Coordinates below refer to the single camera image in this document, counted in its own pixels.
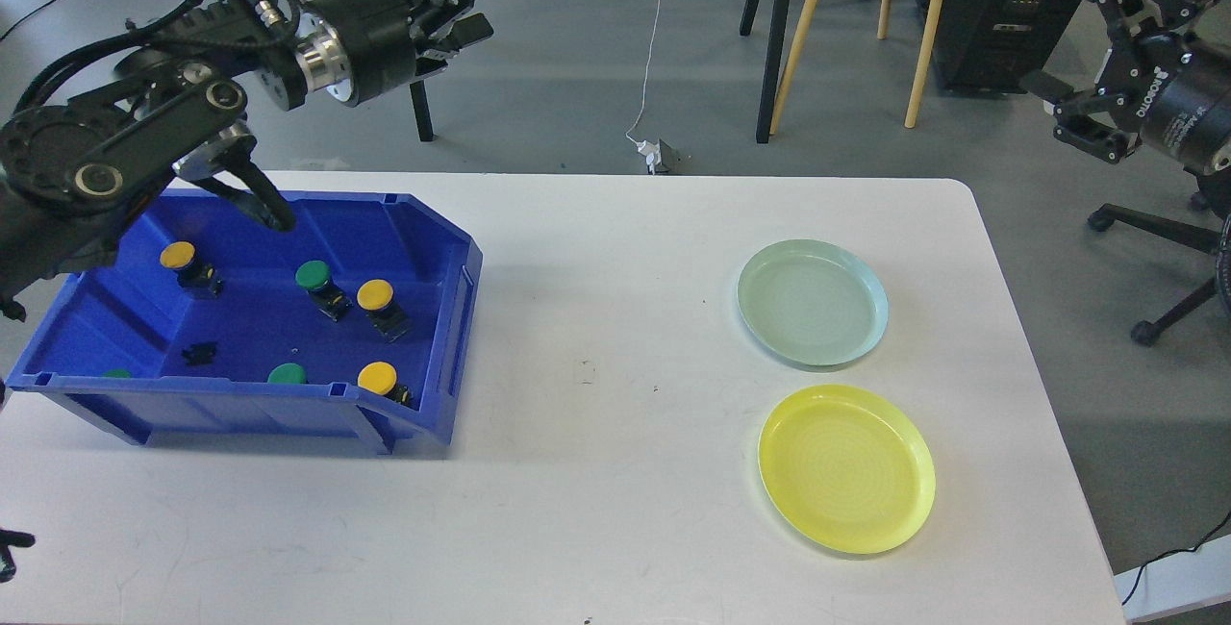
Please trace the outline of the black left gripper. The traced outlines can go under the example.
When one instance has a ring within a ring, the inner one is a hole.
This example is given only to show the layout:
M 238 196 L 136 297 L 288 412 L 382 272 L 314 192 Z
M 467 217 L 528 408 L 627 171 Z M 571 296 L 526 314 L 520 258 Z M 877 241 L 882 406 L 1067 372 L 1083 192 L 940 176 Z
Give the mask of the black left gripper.
M 407 86 L 404 57 L 414 52 L 421 81 L 448 57 L 489 39 L 483 14 L 453 21 L 452 6 L 414 0 L 311 0 L 295 30 L 295 64 L 308 94 L 326 90 L 346 107 Z

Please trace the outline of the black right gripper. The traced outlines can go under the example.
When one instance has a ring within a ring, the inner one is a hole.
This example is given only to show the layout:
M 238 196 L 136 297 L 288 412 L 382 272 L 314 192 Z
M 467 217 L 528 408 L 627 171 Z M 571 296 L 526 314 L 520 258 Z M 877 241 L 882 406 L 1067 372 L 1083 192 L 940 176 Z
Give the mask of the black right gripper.
M 1188 172 L 1227 175 L 1229 47 L 1185 34 L 1222 0 L 1083 2 L 1096 6 L 1108 38 L 1134 42 L 1109 48 L 1096 87 L 1078 91 L 1045 70 L 1020 78 L 1053 116 L 1053 137 L 1112 164 L 1136 153 L 1141 139 Z M 1096 113 L 1110 114 L 1114 125 Z

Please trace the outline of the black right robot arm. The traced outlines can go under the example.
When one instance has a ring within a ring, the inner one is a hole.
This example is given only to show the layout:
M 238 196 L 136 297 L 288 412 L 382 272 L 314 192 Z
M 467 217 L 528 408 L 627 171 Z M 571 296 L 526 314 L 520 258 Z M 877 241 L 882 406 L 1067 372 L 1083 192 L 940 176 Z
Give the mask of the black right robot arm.
M 1197 180 L 1197 194 L 1229 221 L 1230 62 L 1197 37 L 1222 0 L 1086 0 L 1112 43 L 1093 86 L 1045 70 L 1020 78 L 1053 116 L 1053 137 L 1104 162 L 1150 146 Z

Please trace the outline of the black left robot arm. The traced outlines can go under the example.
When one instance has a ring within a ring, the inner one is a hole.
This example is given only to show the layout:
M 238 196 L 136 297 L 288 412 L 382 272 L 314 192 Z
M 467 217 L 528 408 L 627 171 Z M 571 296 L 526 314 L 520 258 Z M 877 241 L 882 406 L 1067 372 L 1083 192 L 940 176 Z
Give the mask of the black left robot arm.
M 492 33 L 476 0 L 183 0 L 76 48 L 2 125 L 2 315 L 39 279 L 113 265 L 174 178 L 286 233 L 289 203 L 251 160 L 254 73 L 279 109 L 326 90 L 346 107 L 421 82 Z

